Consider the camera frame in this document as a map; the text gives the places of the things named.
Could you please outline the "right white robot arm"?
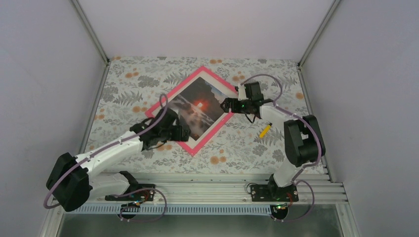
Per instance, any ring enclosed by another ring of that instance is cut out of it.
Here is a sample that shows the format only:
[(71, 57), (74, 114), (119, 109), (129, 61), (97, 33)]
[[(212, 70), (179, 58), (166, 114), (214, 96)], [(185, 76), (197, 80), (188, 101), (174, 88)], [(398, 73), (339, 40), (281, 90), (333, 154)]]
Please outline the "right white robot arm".
[(314, 115), (291, 113), (264, 98), (258, 82), (239, 85), (236, 90), (238, 98), (226, 98), (221, 103), (224, 112), (253, 115), (283, 129), (286, 159), (272, 174), (267, 191), (272, 200), (280, 201), (287, 194), (286, 187), (294, 184), (304, 169), (316, 166), (325, 154), (318, 120)]

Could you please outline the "yellow screwdriver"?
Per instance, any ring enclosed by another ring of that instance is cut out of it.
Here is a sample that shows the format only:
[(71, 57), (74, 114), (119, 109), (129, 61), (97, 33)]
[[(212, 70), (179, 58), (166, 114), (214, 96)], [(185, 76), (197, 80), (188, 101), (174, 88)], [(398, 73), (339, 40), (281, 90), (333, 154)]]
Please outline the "yellow screwdriver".
[(264, 138), (266, 134), (269, 132), (269, 130), (271, 129), (271, 127), (272, 127), (272, 123), (267, 124), (267, 126), (259, 134), (259, 138)]

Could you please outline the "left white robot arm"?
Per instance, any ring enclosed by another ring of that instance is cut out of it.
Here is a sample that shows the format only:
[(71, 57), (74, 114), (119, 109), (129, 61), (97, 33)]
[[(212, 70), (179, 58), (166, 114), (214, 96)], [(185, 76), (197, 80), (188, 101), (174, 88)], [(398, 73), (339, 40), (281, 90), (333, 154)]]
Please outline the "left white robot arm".
[(157, 147), (167, 141), (186, 142), (189, 125), (172, 109), (161, 109), (156, 117), (147, 118), (129, 128), (117, 139), (86, 153), (62, 154), (46, 182), (49, 190), (43, 205), (54, 197), (65, 211), (73, 211), (86, 201), (104, 197), (106, 200), (136, 200), (139, 183), (127, 171), (102, 176), (101, 172), (127, 157)]

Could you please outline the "pink picture frame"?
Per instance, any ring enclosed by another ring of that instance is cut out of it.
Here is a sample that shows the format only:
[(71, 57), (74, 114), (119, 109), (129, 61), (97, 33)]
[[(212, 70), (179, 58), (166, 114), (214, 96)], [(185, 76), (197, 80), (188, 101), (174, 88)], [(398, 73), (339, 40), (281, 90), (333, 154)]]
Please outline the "pink picture frame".
[[(170, 101), (179, 94), (186, 86), (190, 85), (197, 78), (203, 78), (208, 83), (213, 85), (215, 88), (224, 93), (227, 98), (236, 98), (237, 92), (230, 83), (220, 78), (218, 75), (213, 73), (210, 69), (202, 66), (193, 72), (188, 78), (183, 80), (178, 86), (171, 90), (168, 94), (168, 105)], [(225, 113), (208, 129), (199, 140), (195, 141), (191, 137), (188, 142), (178, 142), (178, 145), (182, 147), (190, 155), (194, 156), (198, 151), (226, 124), (226, 122), (233, 116), (232, 113)]]

